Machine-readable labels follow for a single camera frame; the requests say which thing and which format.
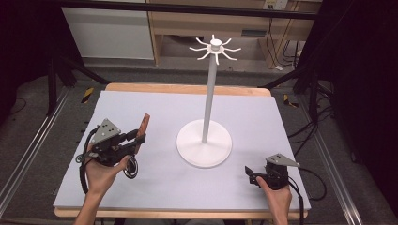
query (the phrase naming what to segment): wooden desk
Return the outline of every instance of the wooden desk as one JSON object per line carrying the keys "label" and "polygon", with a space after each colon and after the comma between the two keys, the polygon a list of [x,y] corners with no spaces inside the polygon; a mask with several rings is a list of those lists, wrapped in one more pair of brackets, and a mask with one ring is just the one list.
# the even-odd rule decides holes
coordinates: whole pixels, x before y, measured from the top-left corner
{"label": "wooden desk", "polygon": [[[160,4],[183,4],[194,6],[213,6],[227,8],[255,8],[262,9],[264,0],[146,0],[147,3]],[[317,12],[320,1],[317,0],[294,0],[288,1],[285,10]],[[155,63],[161,62],[161,45],[164,35],[176,36],[211,36],[218,38],[258,38],[263,55],[269,68],[273,68],[272,59],[266,47],[274,55],[270,37],[267,35],[259,37],[258,34],[266,34],[269,29],[269,18],[240,17],[224,15],[184,14],[168,12],[148,12],[149,27],[152,37],[152,47]],[[287,40],[305,41],[313,26],[313,21],[273,19],[271,34],[274,41],[275,52],[278,56],[283,51]],[[256,36],[247,35],[244,31],[253,31]]]}
{"label": "wooden desk", "polygon": [[[151,84],[151,83],[111,83],[106,91],[122,92],[150,92],[150,93],[178,93],[178,94],[205,94],[206,86],[202,85],[179,85],[179,84]],[[271,94],[267,89],[216,86],[216,95],[237,95],[237,96],[265,96]],[[62,218],[74,218],[78,215],[80,208],[56,208],[55,214]],[[265,219],[271,218],[271,213],[250,212],[250,211],[165,211],[165,210],[127,210],[127,209],[104,209],[97,212],[98,218],[230,218],[230,219]],[[299,212],[290,212],[289,219],[299,219]]]}

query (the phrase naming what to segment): wall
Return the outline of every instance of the wall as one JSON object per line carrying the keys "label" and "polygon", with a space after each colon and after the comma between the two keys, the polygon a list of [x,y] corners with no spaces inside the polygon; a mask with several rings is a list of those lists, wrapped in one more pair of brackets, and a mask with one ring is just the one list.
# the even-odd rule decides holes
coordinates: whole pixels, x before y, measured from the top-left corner
{"label": "wall", "polygon": [[146,12],[89,8],[63,11],[82,57],[153,60]]}

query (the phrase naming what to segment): hand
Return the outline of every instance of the hand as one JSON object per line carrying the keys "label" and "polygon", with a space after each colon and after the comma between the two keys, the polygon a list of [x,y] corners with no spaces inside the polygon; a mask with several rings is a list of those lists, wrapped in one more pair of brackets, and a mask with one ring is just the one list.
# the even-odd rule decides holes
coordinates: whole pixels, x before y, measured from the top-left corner
{"label": "hand", "polygon": [[262,177],[257,176],[255,179],[267,195],[269,210],[275,224],[287,224],[287,214],[289,213],[290,202],[292,201],[292,193],[289,186],[273,190]]}
{"label": "hand", "polygon": [[120,160],[119,164],[114,167],[107,167],[99,164],[95,160],[90,160],[85,166],[87,180],[88,180],[88,191],[91,194],[105,195],[106,191],[111,187],[114,182],[116,175],[126,169],[129,156],[125,156]]}

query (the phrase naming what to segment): gray carpet floor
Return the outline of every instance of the gray carpet floor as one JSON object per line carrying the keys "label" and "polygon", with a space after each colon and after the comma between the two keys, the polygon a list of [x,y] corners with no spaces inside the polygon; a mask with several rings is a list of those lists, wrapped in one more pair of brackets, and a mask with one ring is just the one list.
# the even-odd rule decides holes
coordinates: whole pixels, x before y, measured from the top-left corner
{"label": "gray carpet floor", "polygon": [[[91,69],[102,77],[116,82],[207,83],[207,73],[195,69],[174,70],[162,67],[92,67]],[[226,68],[221,69],[218,73],[217,85],[257,86],[274,81],[280,75],[255,71],[233,72]],[[87,122],[91,118],[100,91],[105,88],[105,85],[93,82],[81,74],[77,73],[76,77],[78,78],[77,84],[69,89],[69,96],[62,111],[29,165],[8,207],[3,212],[0,220],[2,224],[11,224],[12,220],[18,221],[15,222],[16,224],[70,223],[70,219],[59,218],[54,214],[53,203],[56,196],[54,191],[61,185],[63,175],[83,136]],[[299,105],[298,108],[295,108],[283,103],[284,94],[293,96],[291,84],[291,82],[287,82],[271,90],[271,94],[277,100],[287,134],[294,133],[308,123],[306,105]],[[94,87],[94,92],[88,102],[83,104],[81,103],[82,97],[89,87]],[[20,99],[12,109],[12,112],[16,113],[12,114],[0,127],[0,154],[3,156],[2,163],[0,163],[0,187],[7,184],[8,178],[12,175],[14,168],[18,165],[40,124],[45,119],[48,104],[46,77],[40,77],[22,85],[18,91],[18,98]],[[307,99],[307,95],[296,96],[296,98]],[[325,109],[329,106],[329,102],[323,99],[319,101],[319,105],[319,110]],[[298,149],[299,141],[304,140],[308,132],[309,130],[302,132],[290,140],[293,151]],[[319,123],[317,132],[323,137],[333,162],[359,211],[363,224],[398,224],[397,218],[377,189],[366,167],[351,161],[349,147],[332,116],[327,116]],[[310,169],[322,177],[328,188],[328,193],[323,200],[311,201],[312,209],[309,211],[305,223],[347,224],[342,206],[320,158],[319,146],[315,138],[311,138],[304,145],[297,155],[296,161],[302,167]],[[322,183],[307,172],[302,172],[301,175],[309,196],[313,198],[321,196],[323,193]]]}

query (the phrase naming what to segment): person's right hand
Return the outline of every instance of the person's right hand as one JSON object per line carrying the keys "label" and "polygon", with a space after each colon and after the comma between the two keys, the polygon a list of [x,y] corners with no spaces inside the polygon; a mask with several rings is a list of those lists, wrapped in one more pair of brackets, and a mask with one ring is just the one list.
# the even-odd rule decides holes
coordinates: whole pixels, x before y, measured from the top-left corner
{"label": "person's right hand", "polygon": [[289,186],[273,190],[262,177],[257,176],[255,179],[267,195],[269,210],[275,224],[287,224],[287,214],[289,213],[290,202],[292,201],[292,193]]}

